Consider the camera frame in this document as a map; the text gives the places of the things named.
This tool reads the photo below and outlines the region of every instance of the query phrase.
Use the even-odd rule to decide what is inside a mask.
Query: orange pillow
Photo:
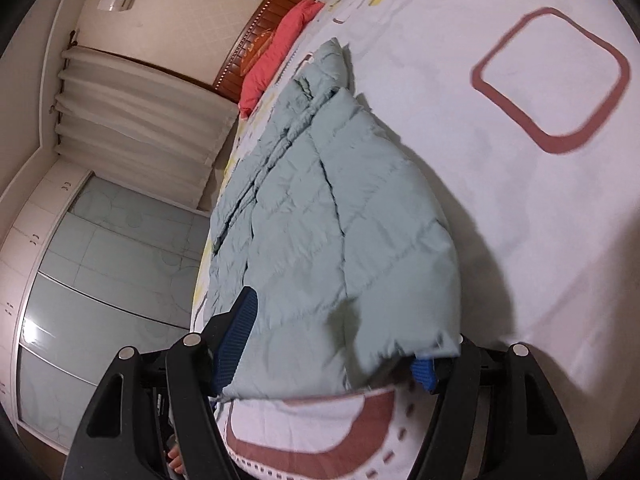
[[[270,46],[244,78],[240,92],[240,118],[245,119],[254,111],[260,97],[276,75],[280,65],[289,55],[291,47],[302,33],[305,25],[315,18],[324,3],[302,0],[281,20],[273,34]]]
[[[265,30],[260,36],[255,38],[254,42],[249,45],[249,48],[242,56],[240,60],[240,75],[245,76],[249,70],[260,59],[260,56],[265,53],[271,44],[273,39],[273,31]]]

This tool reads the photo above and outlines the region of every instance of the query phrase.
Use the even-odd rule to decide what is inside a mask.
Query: beige curtain
[[[238,107],[180,78],[80,46],[65,50],[56,150],[99,176],[195,209]]]

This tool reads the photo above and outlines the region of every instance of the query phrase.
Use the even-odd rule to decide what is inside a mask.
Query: headboard
[[[275,30],[280,20],[300,0],[263,0],[246,24],[220,68],[213,89],[235,103],[240,100],[244,78],[240,75],[240,61],[245,51],[265,30]]]

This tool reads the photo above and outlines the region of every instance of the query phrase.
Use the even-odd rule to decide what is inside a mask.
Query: mattress
[[[594,478],[640,415],[638,40],[611,0],[322,1],[239,127],[226,178],[284,84],[338,38],[354,95],[449,219],[463,332],[527,342]],[[209,259],[207,244],[196,330]]]

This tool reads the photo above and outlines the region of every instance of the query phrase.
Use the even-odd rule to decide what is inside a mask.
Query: wall
[[[98,10],[86,0],[79,43],[212,83],[262,0],[136,0],[130,10]]]
[[[0,58],[0,194],[40,145],[40,75],[59,2],[37,0]]]

